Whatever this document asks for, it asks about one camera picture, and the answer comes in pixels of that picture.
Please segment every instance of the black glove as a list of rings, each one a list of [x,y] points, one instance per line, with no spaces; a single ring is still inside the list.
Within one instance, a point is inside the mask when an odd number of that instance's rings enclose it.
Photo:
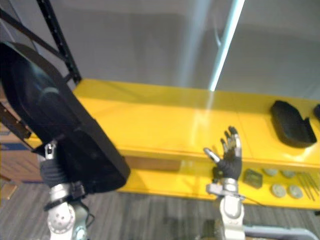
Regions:
[[[203,150],[205,154],[215,162],[218,169],[223,172],[224,178],[238,180],[242,170],[241,141],[237,130],[233,126],[229,126],[228,129],[231,135],[229,135],[227,131],[224,132],[227,143],[221,138],[224,150],[223,159],[220,159],[217,154],[207,147]]]

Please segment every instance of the yellow table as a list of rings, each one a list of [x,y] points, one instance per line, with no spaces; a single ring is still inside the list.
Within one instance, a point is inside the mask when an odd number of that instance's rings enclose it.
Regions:
[[[320,123],[312,113],[315,100],[95,79],[83,79],[74,94],[124,156],[181,162],[175,172],[132,169],[121,191],[212,199],[205,185],[211,181],[213,163],[203,147],[213,146],[222,155],[220,138],[228,126],[240,134],[245,168],[320,170]],[[303,117],[310,117],[316,144],[298,149],[279,141],[270,115],[275,100],[287,101]],[[33,146],[40,143],[36,138],[28,141]],[[266,205],[320,207],[319,196],[316,201],[306,196],[279,200],[270,193],[273,183],[292,182],[280,174],[265,176],[260,190],[240,182],[240,192]]]

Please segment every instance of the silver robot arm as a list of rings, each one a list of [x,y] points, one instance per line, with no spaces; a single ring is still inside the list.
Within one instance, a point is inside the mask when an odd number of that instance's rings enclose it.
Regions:
[[[243,196],[238,192],[238,179],[242,170],[242,147],[240,137],[234,127],[229,127],[230,134],[225,131],[227,143],[221,139],[224,155],[223,159],[209,148],[204,148],[205,154],[211,158],[222,172],[218,182],[206,186],[209,194],[214,194],[216,216],[214,235],[217,240],[244,240],[245,231],[243,219],[245,215],[242,201]]]
[[[89,209],[81,202],[84,188],[80,182],[67,182],[59,167],[56,148],[55,142],[48,143],[40,161],[42,178],[50,187],[50,202],[44,207],[48,211],[50,240],[87,240]]]

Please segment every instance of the gray wall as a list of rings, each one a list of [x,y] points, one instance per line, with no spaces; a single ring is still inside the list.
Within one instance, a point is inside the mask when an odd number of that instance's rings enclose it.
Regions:
[[[21,21],[54,45],[36,1],[10,1]],[[51,2],[83,77],[207,88],[214,26],[223,31],[231,0],[207,0],[201,21],[196,3],[205,1]],[[319,13],[318,0],[246,0],[217,89],[320,100]],[[186,56],[192,64],[184,69]]]

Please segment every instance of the black pad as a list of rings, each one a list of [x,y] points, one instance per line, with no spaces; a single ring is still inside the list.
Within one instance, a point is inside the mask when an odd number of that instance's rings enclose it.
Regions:
[[[130,174],[128,165],[58,70],[22,44],[1,43],[0,50],[10,105],[43,145],[57,141],[58,160],[69,181],[82,181],[87,193],[122,187]],[[36,152],[43,155],[43,146]]]
[[[307,148],[317,142],[307,117],[303,120],[298,109],[285,101],[277,100],[271,107],[272,123],[279,139],[296,148]]]

